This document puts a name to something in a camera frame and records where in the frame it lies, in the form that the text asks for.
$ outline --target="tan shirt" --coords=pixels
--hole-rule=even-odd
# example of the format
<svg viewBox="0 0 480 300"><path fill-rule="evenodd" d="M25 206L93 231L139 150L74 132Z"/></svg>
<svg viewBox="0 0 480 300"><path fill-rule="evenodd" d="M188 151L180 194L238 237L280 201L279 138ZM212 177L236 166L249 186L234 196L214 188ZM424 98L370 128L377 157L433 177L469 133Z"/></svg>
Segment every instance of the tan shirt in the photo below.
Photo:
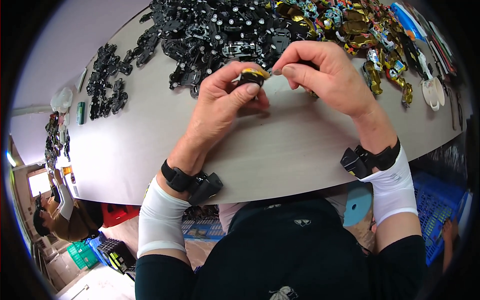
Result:
<svg viewBox="0 0 480 300"><path fill-rule="evenodd" d="M55 201L55 196L50 197L50 199L48 200L48 209L47 209L47 212L50 216L53 216L53 213L55 212L57 207L59 207L59 204L60 203Z"/></svg>
<svg viewBox="0 0 480 300"><path fill-rule="evenodd" d="M65 219L65 217L60 214L58 209L53 212L53 226L51 232L57 238L70 242L85 239L88 237L88 228L85 226L85 222L82 221L80 213L82 214L84 221L91 229L98 229L85 211L82 201L76 200L73 204L73 211L72 215L70 216L70 221Z"/></svg>

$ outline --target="finger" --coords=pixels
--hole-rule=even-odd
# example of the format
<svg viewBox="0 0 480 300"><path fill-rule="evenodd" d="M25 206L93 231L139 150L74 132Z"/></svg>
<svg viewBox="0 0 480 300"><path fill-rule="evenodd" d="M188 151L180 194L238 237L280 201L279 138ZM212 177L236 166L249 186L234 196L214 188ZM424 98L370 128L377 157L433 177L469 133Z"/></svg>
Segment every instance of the finger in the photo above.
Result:
<svg viewBox="0 0 480 300"><path fill-rule="evenodd" d="M309 93L309 92L312 91L311 89L309 89L309 88L307 88L307 87L305 87L305 86L303 86L303 85L302 85L301 87L303 87L303 89L305 89L305 91L306 91L307 93Z"/></svg>
<svg viewBox="0 0 480 300"><path fill-rule="evenodd" d="M268 101L267 95L264 89L260 89L257 94L257 97L254 101L248 101L243 107L245 108L256 108L256 109L268 109L270 107L270 103Z"/></svg>
<svg viewBox="0 0 480 300"><path fill-rule="evenodd" d="M322 83L328 80L329 76L328 74L319 72L312 67L298 63L290 63L283 67L282 74L288 79L289 83L297 83L315 92Z"/></svg>
<svg viewBox="0 0 480 300"><path fill-rule="evenodd" d="M231 82L229 84L227 84L227 87L225 89L225 91L230 94L236 87L237 87L237 84L238 84L238 80L237 81L234 81L234 82Z"/></svg>
<svg viewBox="0 0 480 300"><path fill-rule="evenodd" d="M252 100L260 92L260 86L254 83L243 84L234 89L229 95L217 100L224 111L235 114L237 110Z"/></svg>
<svg viewBox="0 0 480 300"><path fill-rule="evenodd" d="M331 42L293 42L287 47L287 49L285 49L285 51L282 53L282 56L280 56L280 59L277 60L277 62L273 66L272 70L274 70L275 75L280 75L283 67L285 67L289 63L295 63L299 60L310 60L317 66L321 66L322 62L329 54L329 52L337 51L337 49L335 49L335 46L339 47L335 43Z"/></svg>
<svg viewBox="0 0 480 300"><path fill-rule="evenodd" d="M291 88L292 90L296 90L296 89L298 89L298 87L300 86L298 83L296 83L295 81L293 81L293 80L291 80L291 79L288 79L288 78L287 78L287 80L288 80L288 85L290 85L290 88Z"/></svg>
<svg viewBox="0 0 480 300"><path fill-rule="evenodd" d="M205 78L204 81L207 81L208 85L212 84L221 89L225 89L227 88L229 83L232 82L232 80L237 78L241 74L241 72L247 68L261 71L265 79L270 77L270 75L256 63L232 61L228 65L218 69L216 72Z"/></svg>

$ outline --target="blue round mat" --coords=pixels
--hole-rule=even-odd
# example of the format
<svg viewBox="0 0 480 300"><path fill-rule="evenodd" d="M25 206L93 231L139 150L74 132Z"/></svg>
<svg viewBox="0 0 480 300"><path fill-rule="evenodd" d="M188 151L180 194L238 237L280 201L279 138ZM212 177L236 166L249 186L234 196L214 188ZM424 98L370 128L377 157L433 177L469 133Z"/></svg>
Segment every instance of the blue round mat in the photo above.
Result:
<svg viewBox="0 0 480 300"><path fill-rule="evenodd" d="M361 181L350 182L347 186L348 196L343 226L353 226L360 222L372 204L372 194L367 184Z"/></svg>

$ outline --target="green plastic crate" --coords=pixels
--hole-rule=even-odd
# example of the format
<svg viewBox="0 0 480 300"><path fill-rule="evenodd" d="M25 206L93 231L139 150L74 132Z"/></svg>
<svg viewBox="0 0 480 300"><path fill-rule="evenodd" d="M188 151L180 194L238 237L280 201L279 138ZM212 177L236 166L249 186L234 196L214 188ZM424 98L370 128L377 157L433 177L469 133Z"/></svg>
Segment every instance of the green plastic crate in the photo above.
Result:
<svg viewBox="0 0 480 300"><path fill-rule="evenodd" d="M82 248L79 253L75 245L70 245L68 246L67 251L79 269L85 267L91 269L96 263L98 263L95 253L88 246L86 249Z"/></svg>
<svg viewBox="0 0 480 300"><path fill-rule="evenodd" d="M88 242L84 243L82 241L75 241L72 244L75 246L75 249L79 254L81 254L83 251L87 249L90 249L90 247L88 246Z"/></svg>
<svg viewBox="0 0 480 300"><path fill-rule="evenodd" d="M75 248L75 245L68 246L67 251L68 251L68 254L70 254L70 257L73 259L73 261L75 262L75 264L77 265L77 267L80 270L82 270L83 268L85 268L87 266L85 264L84 260L82 259L82 257L80 256L80 254L78 254L78 251Z"/></svg>

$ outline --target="cup handle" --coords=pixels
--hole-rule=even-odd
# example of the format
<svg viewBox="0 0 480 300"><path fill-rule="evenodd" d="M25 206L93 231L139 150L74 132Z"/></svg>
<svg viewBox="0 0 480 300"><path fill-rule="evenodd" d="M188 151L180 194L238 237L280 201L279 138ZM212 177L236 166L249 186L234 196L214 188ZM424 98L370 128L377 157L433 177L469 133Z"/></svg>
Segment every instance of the cup handle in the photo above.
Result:
<svg viewBox="0 0 480 300"><path fill-rule="evenodd" d="M440 109L440 102L437 102L437 105L433 106L432 102L430 102L430 107L432 108L433 111L437 111Z"/></svg>

